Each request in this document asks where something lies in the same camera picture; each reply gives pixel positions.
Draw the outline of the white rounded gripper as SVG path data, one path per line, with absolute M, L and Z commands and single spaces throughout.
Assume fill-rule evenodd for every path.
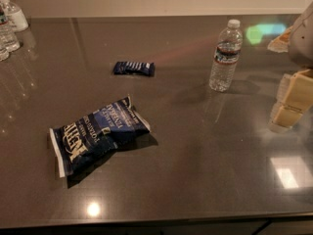
M 276 133 L 292 129 L 313 106 L 313 2 L 267 49 L 276 53 L 289 50 L 291 60 L 302 68 L 281 79 L 268 127 Z

